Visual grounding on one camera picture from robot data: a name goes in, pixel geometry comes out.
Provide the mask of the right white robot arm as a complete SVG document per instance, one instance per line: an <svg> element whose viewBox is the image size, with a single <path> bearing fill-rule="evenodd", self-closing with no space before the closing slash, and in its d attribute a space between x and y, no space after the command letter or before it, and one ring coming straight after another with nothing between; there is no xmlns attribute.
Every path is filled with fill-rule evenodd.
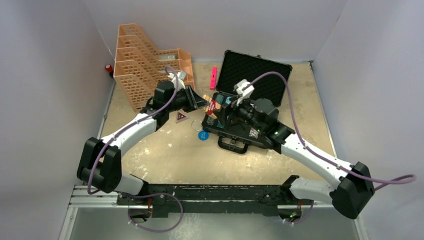
<svg viewBox="0 0 424 240"><path fill-rule="evenodd" d="M278 120L279 110L269 99L245 99L237 104L232 98L231 103L223 103L213 113L223 125L232 120L248 124L270 141L269 149L298 161L324 179L296 177L280 191L284 202L292 204L298 199L323 202L331 204L343 216L356 219L375 194L370 170L364 163L343 161L304 140Z"/></svg>

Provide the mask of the red playing card deck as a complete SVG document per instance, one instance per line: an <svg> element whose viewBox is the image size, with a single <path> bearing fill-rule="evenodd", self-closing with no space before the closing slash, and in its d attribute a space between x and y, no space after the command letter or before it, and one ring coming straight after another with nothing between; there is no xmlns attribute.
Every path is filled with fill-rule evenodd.
<svg viewBox="0 0 424 240"><path fill-rule="evenodd" d="M217 119L215 112L219 112L222 105L206 94L204 94L202 98L208 102L208 104L202 108L203 112L210 118L214 120Z"/></svg>

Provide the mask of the black poker chip case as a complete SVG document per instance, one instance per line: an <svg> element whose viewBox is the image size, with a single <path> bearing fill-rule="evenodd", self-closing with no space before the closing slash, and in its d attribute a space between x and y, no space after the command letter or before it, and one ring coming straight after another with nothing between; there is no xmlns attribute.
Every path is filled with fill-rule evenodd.
<svg viewBox="0 0 424 240"><path fill-rule="evenodd" d="M281 146L286 138L295 131L278 120L279 110L285 93L285 83L292 73L292 66L286 63L268 60L260 55L252 56L227 50L217 79L216 92L212 98L220 94L231 97L236 102L237 94L234 85L243 79L252 82L255 78L268 73L253 84L254 91L243 101L254 106L253 117L255 124L247 124L235 115L235 124L223 129L218 117L212 119L205 115L201 124L202 129L218 136L218 146L237 154L245 154L249 146L281 152ZM249 137L250 129L258 130L257 139Z"/></svg>

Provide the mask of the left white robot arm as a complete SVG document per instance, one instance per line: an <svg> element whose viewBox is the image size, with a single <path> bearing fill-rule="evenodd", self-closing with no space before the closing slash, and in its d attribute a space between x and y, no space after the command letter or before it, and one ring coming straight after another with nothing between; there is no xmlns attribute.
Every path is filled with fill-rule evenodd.
<svg viewBox="0 0 424 240"><path fill-rule="evenodd" d="M89 188L104 193L123 192L138 205L146 203L145 181L122 169L122 157L139 141L159 130L171 112L190 113L209 105L191 86L177 89L171 81L160 82L145 107L133 120L101 139L91 137L83 147L76 171Z"/></svg>

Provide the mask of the clear round disc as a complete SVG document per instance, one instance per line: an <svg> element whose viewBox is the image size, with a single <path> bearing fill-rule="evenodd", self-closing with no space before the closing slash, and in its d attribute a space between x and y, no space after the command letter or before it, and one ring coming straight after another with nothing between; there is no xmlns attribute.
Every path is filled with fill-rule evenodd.
<svg viewBox="0 0 424 240"><path fill-rule="evenodd" d="M202 121L201 120L194 120L192 123L191 123L191 128L194 130L194 131L196 131L196 132L200 132L200 131L202 131L203 130L203 127L202 127Z"/></svg>

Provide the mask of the blue round button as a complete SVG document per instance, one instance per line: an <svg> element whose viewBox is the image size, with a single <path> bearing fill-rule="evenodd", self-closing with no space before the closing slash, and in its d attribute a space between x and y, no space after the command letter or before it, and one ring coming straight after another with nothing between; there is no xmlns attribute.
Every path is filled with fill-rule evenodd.
<svg viewBox="0 0 424 240"><path fill-rule="evenodd" d="M206 141L208 138L209 138L209 133L207 132L207 131L205 131L205 130L201 130L199 133L198 133L198 138L199 138L199 140L201 140L201 141Z"/></svg>

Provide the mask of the red triangular dealer token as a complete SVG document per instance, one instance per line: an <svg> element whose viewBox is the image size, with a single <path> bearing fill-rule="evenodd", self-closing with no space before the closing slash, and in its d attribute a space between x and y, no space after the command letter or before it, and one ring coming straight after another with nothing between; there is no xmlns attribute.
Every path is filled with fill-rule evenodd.
<svg viewBox="0 0 424 240"><path fill-rule="evenodd" d="M189 119L189 116L188 116L188 114L186 112L178 111L176 113L175 123L178 124L178 123L180 123L182 121L185 121L185 120L188 120L188 119Z"/></svg>

